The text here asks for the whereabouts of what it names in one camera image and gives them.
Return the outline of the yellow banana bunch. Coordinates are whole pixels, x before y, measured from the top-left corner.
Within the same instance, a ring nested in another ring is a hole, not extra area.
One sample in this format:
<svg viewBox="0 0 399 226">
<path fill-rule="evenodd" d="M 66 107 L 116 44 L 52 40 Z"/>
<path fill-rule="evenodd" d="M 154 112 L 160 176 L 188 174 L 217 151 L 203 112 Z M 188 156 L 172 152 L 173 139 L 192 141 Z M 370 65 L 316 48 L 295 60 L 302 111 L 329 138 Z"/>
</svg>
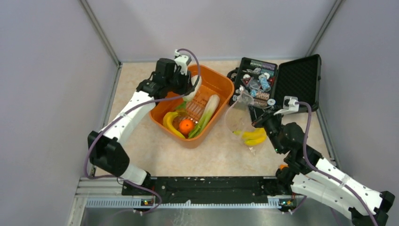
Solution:
<svg viewBox="0 0 399 226">
<path fill-rule="evenodd" d="M 177 113 L 177 112 L 166 113 L 165 116 L 163 117 L 162 124 L 165 128 L 167 128 L 174 135 L 178 136 L 179 138 L 185 139 L 185 136 L 173 126 L 173 121 L 177 116 L 179 116 L 179 113 Z"/>
<path fill-rule="evenodd" d="M 239 136 L 245 145 L 256 146 L 263 143 L 267 139 L 266 132 L 263 128 L 256 128 L 254 131 L 233 131 L 233 134 Z"/>
</svg>

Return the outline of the clear zip top bag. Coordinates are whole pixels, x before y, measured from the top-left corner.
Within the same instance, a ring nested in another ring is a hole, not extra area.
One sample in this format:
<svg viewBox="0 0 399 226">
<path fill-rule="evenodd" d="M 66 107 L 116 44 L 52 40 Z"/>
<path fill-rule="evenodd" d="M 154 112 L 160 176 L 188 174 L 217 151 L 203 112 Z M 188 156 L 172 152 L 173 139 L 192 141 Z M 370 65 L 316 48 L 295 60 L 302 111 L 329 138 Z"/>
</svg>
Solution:
<svg viewBox="0 0 399 226">
<path fill-rule="evenodd" d="M 256 110 L 263 112 L 265 105 L 253 98 L 243 86 L 235 90 L 232 100 L 232 105 L 224 115 L 227 131 L 230 134 L 230 138 L 240 149 L 249 150 L 252 155 L 255 155 L 257 151 L 262 149 L 265 141 L 256 146 L 247 146 L 239 136 L 233 134 L 233 131 L 254 131 L 256 127 L 253 127 L 251 123 L 257 118 Z"/>
</svg>

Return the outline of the orange plastic basket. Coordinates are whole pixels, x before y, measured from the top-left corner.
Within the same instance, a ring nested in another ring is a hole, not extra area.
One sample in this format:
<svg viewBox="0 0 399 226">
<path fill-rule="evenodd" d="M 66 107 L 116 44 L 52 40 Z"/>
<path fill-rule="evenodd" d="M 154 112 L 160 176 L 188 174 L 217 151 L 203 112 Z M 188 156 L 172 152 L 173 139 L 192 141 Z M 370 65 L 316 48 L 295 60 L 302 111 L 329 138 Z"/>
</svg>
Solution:
<svg viewBox="0 0 399 226">
<path fill-rule="evenodd" d="M 182 139 L 163 126 L 163 117 L 166 113 L 174 111 L 176 107 L 183 102 L 181 98 L 160 102 L 149 113 L 151 120 L 158 125 L 162 132 L 170 136 L 182 147 L 189 149 L 198 147 L 205 140 L 206 136 L 216 125 L 217 121 L 222 118 L 224 111 L 228 107 L 229 100 L 234 93 L 234 84 L 228 77 L 204 65 L 200 65 L 200 72 L 202 76 L 202 84 L 195 98 L 187 104 L 186 115 L 183 117 L 177 117 L 173 121 L 175 128 L 178 128 L 180 121 L 186 118 L 198 122 L 204 112 L 208 99 L 212 95 L 217 94 L 220 98 L 219 105 L 208 125 L 198 136 L 192 139 Z"/>
</svg>

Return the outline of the green leafy vegetable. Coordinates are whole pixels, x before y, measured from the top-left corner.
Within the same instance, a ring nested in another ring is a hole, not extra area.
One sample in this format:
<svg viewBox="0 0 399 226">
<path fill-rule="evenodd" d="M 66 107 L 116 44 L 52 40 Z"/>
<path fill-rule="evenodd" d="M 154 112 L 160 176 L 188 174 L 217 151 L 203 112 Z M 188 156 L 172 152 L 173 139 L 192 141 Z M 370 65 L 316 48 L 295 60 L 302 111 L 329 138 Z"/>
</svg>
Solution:
<svg viewBox="0 0 399 226">
<path fill-rule="evenodd" d="M 189 133 L 188 138 L 195 138 L 205 129 L 205 127 L 210 122 L 213 114 L 217 110 L 219 101 L 220 97 L 217 94 L 214 94 L 209 98 L 199 122 L 195 125 L 194 129 Z"/>
</svg>

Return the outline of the orange fruit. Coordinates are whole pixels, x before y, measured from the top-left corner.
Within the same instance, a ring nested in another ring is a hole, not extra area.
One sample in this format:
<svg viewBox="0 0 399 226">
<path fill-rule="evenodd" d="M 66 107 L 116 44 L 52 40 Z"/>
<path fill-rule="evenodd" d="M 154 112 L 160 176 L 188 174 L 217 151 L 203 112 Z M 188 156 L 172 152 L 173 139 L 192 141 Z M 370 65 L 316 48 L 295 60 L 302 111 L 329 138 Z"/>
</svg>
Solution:
<svg viewBox="0 0 399 226">
<path fill-rule="evenodd" d="M 190 119 L 181 120 L 179 123 L 179 131 L 187 136 L 195 128 L 195 123 Z"/>
</svg>

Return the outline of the white radish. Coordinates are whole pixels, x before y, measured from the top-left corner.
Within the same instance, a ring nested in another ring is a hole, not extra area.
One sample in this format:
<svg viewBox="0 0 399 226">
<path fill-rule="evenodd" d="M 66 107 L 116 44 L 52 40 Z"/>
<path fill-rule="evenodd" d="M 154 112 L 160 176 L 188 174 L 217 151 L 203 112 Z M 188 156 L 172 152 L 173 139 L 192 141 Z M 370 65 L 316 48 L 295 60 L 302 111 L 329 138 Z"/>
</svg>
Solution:
<svg viewBox="0 0 399 226">
<path fill-rule="evenodd" d="M 192 87 L 189 90 L 190 92 L 188 93 L 188 95 L 185 95 L 183 97 L 184 102 L 190 102 L 195 98 L 197 92 L 199 91 L 199 88 L 202 85 L 202 77 L 198 75 L 192 76 L 191 85 Z"/>
</svg>

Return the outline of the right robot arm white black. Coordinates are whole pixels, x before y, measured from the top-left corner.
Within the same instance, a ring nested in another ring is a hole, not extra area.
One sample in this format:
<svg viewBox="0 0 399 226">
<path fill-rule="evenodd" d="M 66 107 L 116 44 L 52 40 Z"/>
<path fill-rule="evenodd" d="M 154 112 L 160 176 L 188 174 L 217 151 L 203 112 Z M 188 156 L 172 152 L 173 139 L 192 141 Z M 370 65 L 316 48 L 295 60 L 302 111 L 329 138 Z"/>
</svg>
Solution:
<svg viewBox="0 0 399 226">
<path fill-rule="evenodd" d="M 252 126 L 263 128 L 275 152 L 285 154 L 287 164 L 276 172 L 276 188 L 312 198 L 340 212 L 355 226 L 384 226 L 395 195 L 364 186 L 334 166 L 307 144 L 311 116 L 306 129 L 295 122 L 282 124 L 274 112 L 251 113 Z"/>
</svg>

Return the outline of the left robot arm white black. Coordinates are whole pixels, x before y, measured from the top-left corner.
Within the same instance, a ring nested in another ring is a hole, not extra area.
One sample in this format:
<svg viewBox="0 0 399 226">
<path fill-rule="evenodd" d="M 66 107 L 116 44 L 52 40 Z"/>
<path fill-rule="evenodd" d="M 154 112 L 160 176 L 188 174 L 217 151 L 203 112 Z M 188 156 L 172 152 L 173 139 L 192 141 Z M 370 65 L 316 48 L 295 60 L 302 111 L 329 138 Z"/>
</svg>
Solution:
<svg viewBox="0 0 399 226">
<path fill-rule="evenodd" d="M 114 177 L 133 183 L 139 194 L 150 191 L 150 173 L 135 166 L 123 148 L 142 118 L 160 101 L 167 99 L 169 92 L 178 96 L 186 94 L 192 87 L 188 65 L 191 58 L 186 55 L 174 59 L 161 58 L 157 61 L 150 78 L 137 86 L 133 96 L 116 118 L 99 132 L 88 136 L 89 162 Z"/>
</svg>

